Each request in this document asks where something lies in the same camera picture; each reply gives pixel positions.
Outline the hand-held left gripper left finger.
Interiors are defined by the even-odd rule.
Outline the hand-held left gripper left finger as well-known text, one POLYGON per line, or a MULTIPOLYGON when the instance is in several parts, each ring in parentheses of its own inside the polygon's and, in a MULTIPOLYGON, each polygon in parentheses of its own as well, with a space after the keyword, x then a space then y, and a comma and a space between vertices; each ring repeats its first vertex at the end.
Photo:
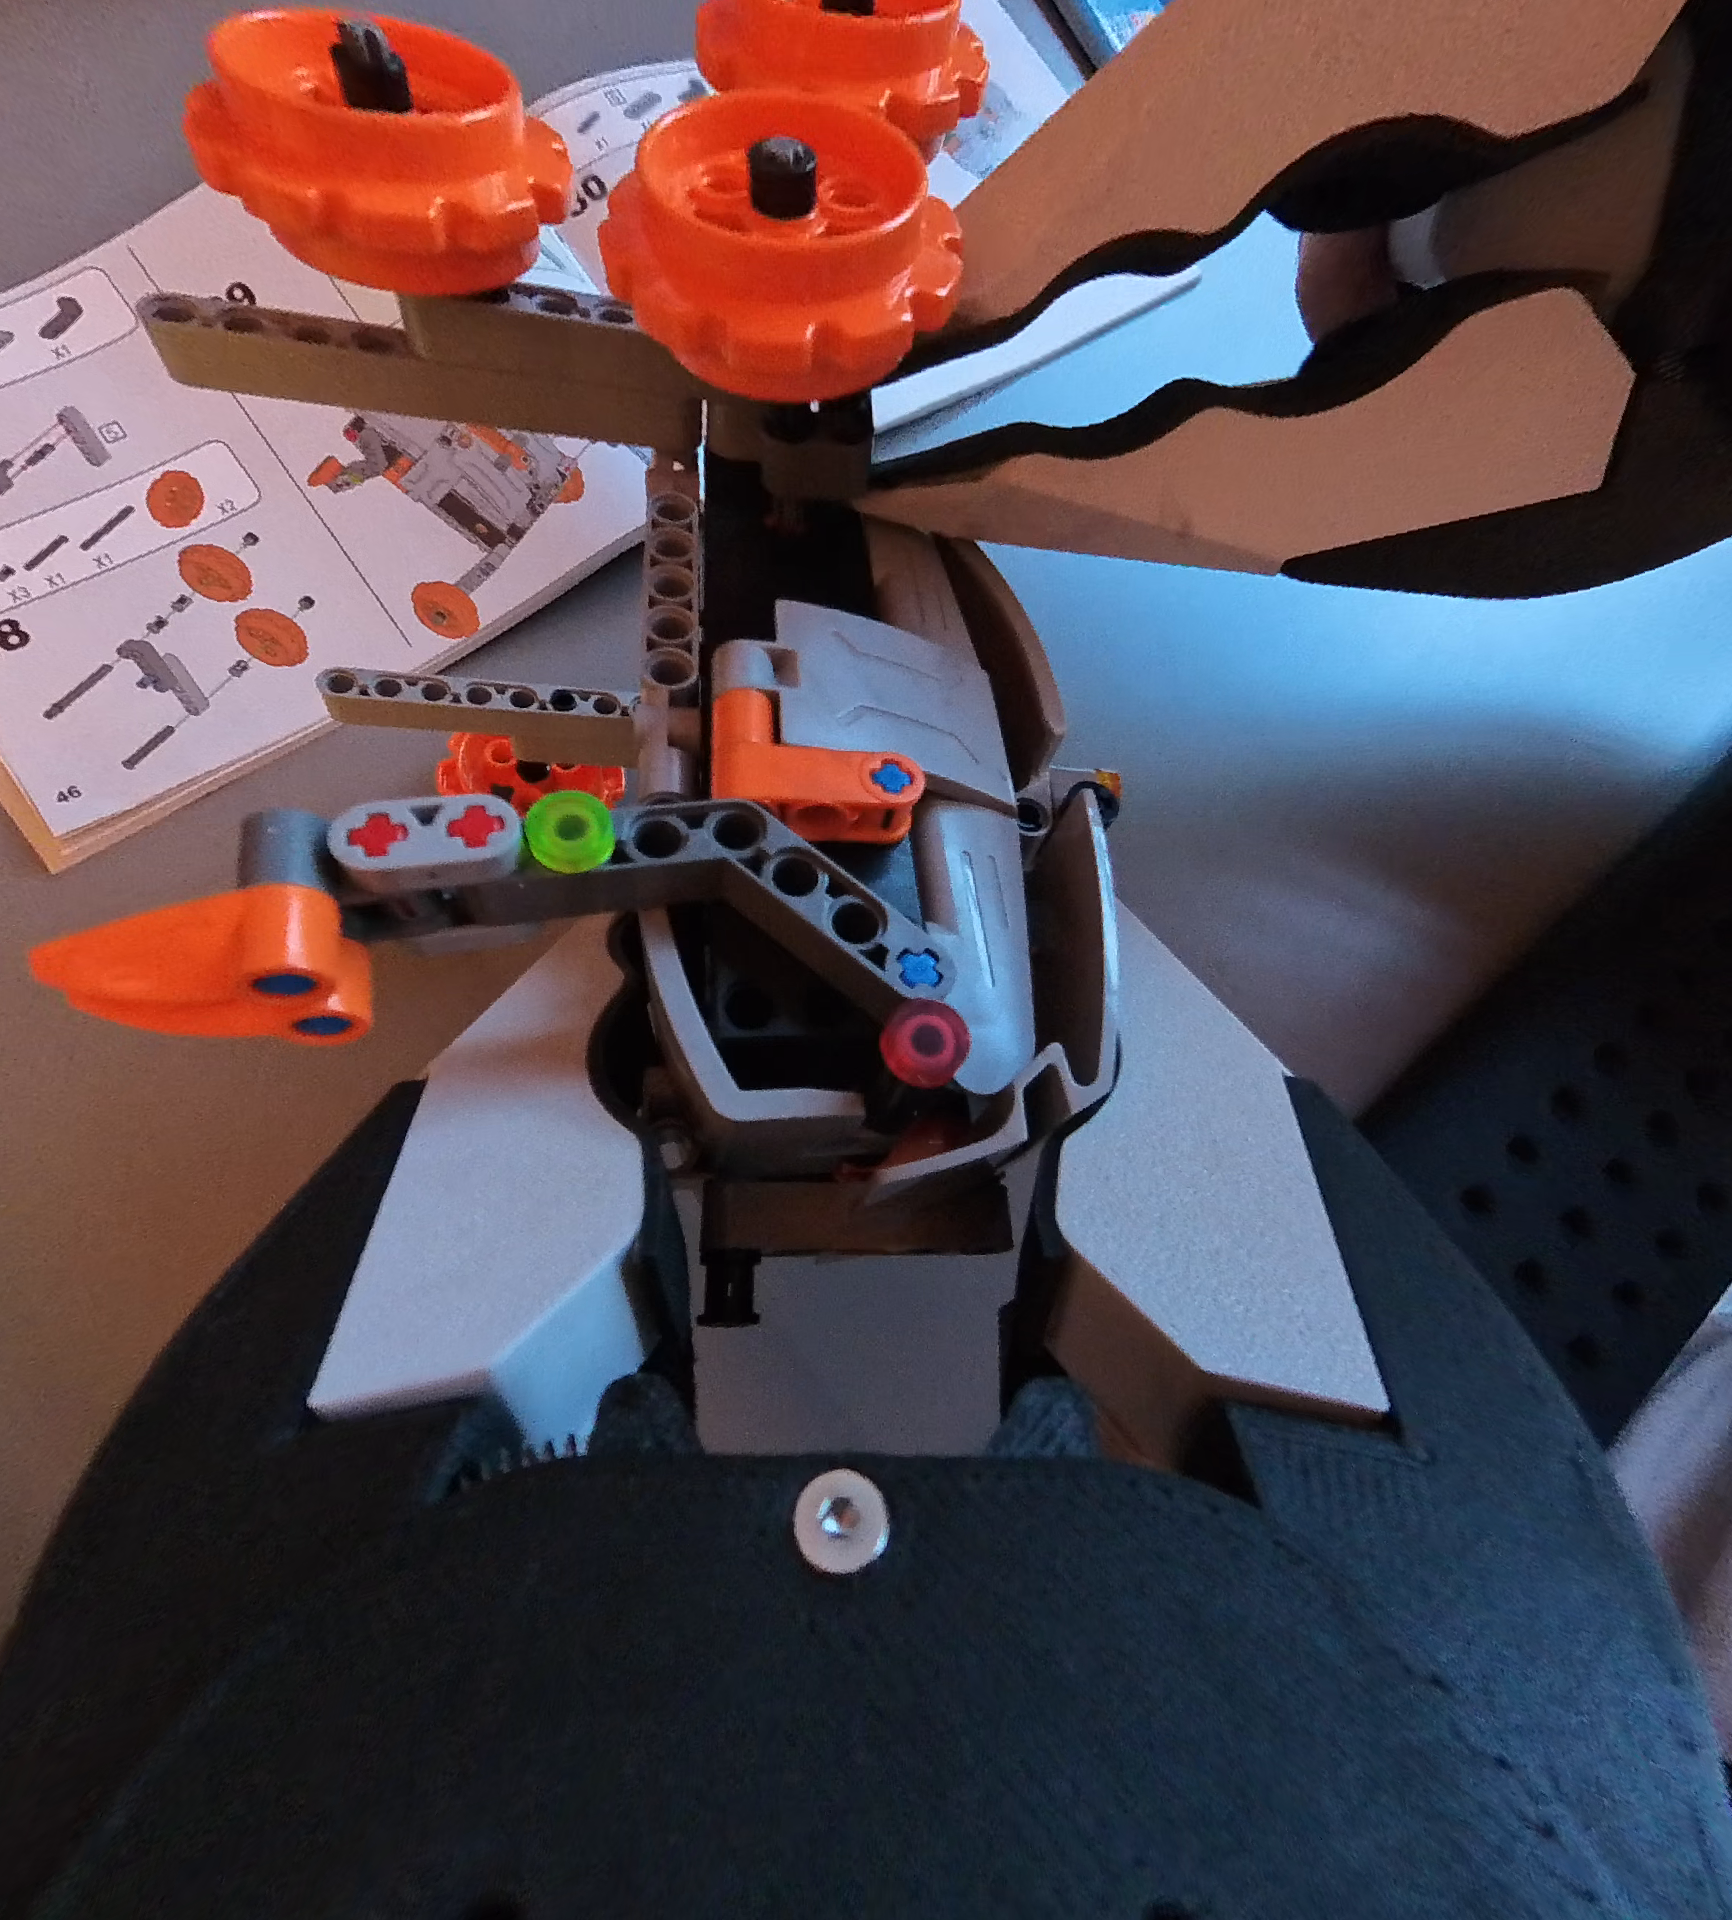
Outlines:
POLYGON ((689 1391, 673 1194, 589 1078, 607 937, 566 932, 430 1065, 308 1394, 324 1420, 490 1397, 556 1448, 648 1357, 689 1391))

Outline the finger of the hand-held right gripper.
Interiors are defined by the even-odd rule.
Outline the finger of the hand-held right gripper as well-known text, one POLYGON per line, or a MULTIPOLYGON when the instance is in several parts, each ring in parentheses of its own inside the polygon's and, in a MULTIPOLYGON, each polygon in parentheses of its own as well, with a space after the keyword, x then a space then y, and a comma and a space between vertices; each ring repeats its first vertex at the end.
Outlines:
POLYGON ((1269 573, 1292 560, 1591 494, 1633 367, 1570 288, 1460 320, 1411 367, 1333 409, 1198 413, 1107 460, 1020 452, 862 509, 909 528, 1152 564, 1269 573))
POLYGON ((1167 275, 1263 208, 1372 227, 1616 114, 1670 3, 1180 3, 958 208, 965 275, 906 373, 1102 275, 1167 275))

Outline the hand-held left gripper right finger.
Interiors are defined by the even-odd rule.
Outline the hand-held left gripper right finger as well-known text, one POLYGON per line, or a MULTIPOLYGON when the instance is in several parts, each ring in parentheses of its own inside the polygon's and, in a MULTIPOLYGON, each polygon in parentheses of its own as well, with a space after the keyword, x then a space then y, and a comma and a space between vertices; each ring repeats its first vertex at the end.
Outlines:
POLYGON ((1228 1404, 1379 1427, 1281 1062, 1118 906, 1118 1078, 1041 1156, 1007 1394, 1062 1370, 1107 1453, 1204 1462, 1228 1404))

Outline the grey orange brick robot model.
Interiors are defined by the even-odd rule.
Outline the grey orange brick robot model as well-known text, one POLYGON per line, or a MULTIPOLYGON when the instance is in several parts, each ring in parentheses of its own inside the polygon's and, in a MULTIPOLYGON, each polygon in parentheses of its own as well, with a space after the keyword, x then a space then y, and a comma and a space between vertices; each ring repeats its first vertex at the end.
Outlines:
POLYGON ((622 1012, 598 1095, 704 1191, 702 1326, 752 1328, 763 1257, 1011 1245, 1000 1167, 1110 1085, 1116 775, 1052 769, 1041 643, 968 541, 784 498, 708 444, 710 392, 602 297, 528 291, 560 187, 390 214, 335 179, 258 218, 397 300, 395 327, 160 297, 165 371, 235 396, 378 404, 647 445, 629 691, 338 667, 346 725, 449 735, 438 795, 247 820, 236 886, 37 946, 90 1018, 335 1045, 371 948, 594 918, 622 1012))

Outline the small blue booklet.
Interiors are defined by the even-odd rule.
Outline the small blue booklet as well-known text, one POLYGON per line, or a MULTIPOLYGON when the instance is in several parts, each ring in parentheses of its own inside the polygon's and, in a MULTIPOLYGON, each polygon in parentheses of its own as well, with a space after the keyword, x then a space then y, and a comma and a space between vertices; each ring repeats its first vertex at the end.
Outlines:
POLYGON ((1094 0, 1056 0, 1052 3, 1062 25, 1071 34, 1077 53, 1089 70, 1118 57, 1118 53, 1141 34, 1163 9, 1166 0, 1148 3, 1094 3, 1094 0))

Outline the black perforated chair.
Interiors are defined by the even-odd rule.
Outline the black perforated chair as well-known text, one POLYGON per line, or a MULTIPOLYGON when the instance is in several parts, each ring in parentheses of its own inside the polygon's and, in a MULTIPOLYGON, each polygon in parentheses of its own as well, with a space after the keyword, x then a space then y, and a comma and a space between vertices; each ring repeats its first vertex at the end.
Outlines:
POLYGON ((1360 1128, 1614 1441, 1732 1282, 1732 752, 1360 1128))

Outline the open white instruction booklet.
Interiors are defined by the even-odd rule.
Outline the open white instruction booklet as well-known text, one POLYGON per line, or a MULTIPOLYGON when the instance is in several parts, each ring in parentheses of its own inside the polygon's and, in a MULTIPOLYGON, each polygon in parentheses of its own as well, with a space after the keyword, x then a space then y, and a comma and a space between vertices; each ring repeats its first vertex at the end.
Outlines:
POLYGON ((338 413, 178 384, 135 303, 209 297, 397 322, 397 300, 299 259, 282 214, 348 157, 390 214, 465 191, 560 187, 523 290, 603 295, 599 230, 639 143, 710 87, 877 112, 958 205, 1063 103, 1000 4, 704 4, 696 60, 542 95, 390 4, 230 16, 198 87, 204 186, 0 297, 0 802, 49 873, 292 748, 306 672, 448 667, 639 538, 641 449, 515 425, 338 413))

